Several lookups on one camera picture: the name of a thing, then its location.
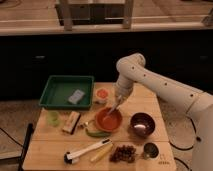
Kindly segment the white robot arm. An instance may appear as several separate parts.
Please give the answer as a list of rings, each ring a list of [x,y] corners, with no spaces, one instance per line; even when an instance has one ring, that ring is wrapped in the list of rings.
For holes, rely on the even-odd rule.
[[[140,53],[117,61],[119,76],[115,84],[115,104],[122,104],[137,82],[181,109],[197,122],[192,171],[213,171],[213,95],[147,70],[145,63],[145,57]]]

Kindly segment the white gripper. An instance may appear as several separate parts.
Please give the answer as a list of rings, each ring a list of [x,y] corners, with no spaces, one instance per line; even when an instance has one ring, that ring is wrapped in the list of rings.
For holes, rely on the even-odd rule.
[[[133,92],[132,80],[126,77],[119,77],[115,83],[115,101],[118,104],[122,104]]]

